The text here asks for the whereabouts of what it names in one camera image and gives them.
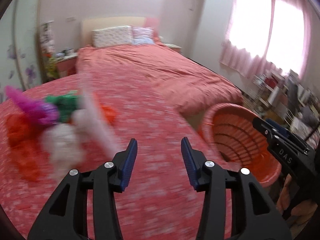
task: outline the pink bed sheet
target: pink bed sheet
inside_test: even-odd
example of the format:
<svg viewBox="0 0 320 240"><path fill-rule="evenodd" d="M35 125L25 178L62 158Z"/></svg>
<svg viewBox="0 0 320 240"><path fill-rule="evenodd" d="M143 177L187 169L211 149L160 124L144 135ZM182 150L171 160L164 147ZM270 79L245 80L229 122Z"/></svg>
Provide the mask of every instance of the pink bed sheet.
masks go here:
<svg viewBox="0 0 320 240"><path fill-rule="evenodd" d="M104 49L80 49L78 58L92 68L111 65L123 71L143 72L153 87L182 116L188 117L219 103L241 104L241 91L224 77L183 57L157 42L153 45L123 45Z"/></svg>

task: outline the headboard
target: headboard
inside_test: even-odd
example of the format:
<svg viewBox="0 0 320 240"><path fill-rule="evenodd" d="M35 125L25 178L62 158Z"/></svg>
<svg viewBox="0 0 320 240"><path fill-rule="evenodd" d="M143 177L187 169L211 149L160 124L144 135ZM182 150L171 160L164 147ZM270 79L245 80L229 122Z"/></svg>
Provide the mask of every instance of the headboard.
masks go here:
<svg viewBox="0 0 320 240"><path fill-rule="evenodd" d="M92 44L91 31L116 27L122 25L132 25L135 27L144 27L147 18L145 17L108 17L108 18L94 18L85 19L81 24L81 46Z"/></svg>

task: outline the pink nightstand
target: pink nightstand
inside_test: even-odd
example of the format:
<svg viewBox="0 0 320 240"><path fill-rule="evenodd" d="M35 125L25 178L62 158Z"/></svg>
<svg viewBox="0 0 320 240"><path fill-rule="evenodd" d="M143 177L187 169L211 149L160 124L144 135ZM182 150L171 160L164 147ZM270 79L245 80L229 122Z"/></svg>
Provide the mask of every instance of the pink nightstand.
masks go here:
<svg viewBox="0 0 320 240"><path fill-rule="evenodd" d="M76 74L76 61L78 54L74 53L70 56L65 56L63 59L57 61L57 68L59 76L66 77Z"/></svg>

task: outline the red bedspread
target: red bedspread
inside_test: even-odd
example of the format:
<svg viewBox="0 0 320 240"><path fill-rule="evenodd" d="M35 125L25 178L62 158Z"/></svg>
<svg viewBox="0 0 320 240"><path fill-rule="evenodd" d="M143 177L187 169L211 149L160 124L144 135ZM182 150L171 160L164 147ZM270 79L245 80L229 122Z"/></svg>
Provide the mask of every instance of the red bedspread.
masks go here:
<svg viewBox="0 0 320 240"><path fill-rule="evenodd" d="M105 58L96 58L96 67L81 61L82 71L90 76L91 87L105 105L117 109L114 127L123 148L130 138L138 141L138 155L130 184L123 194L116 194L116 206L125 240L195 239L203 194L189 184L180 153L180 141L187 136L192 146L208 159L228 167L218 152L212 152L195 131L156 93L141 72L123 65L104 65ZM48 94L62 95L77 90L79 74L46 83L25 94L43 98ZM12 223L27 236L32 223L56 187L47 154L38 157L42 176L39 182L21 179L10 162L5 117L18 113L11 100L0 105L0 203ZM81 172L97 168L105 155L94 143L87 145L87 155ZM92 224L89 195L88 224ZM227 202L227 232L230 233L230 202ZM93 237L92 227L89 236Z"/></svg>
<svg viewBox="0 0 320 240"><path fill-rule="evenodd" d="M156 45L123 45L105 49L86 47L80 62L130 72L142 71L153 87L184 117L219 103L241 104L242 94L224 77L194 63L158 42Z"/></svg>

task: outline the pink pillow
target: pink pillow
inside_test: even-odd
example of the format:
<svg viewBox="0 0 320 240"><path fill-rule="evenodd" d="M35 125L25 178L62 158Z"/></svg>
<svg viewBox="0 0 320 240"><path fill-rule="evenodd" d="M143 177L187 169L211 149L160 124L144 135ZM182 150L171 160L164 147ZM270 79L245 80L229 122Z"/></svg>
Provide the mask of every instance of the pink pillow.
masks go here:
<svg viewBox="0 0 320 240"><path fill-rule="evenodd" d="M147 27L132 27L132 36L134 39L150 38L154 36L154 29Z"/></svg>
<svg viewBox="0 0 320 240"><path fill-rule="evenodd" d="M153 37L156 38L159 36L159 19L158 18L146 18L143 27L150 27L153 28Z"/></svg>

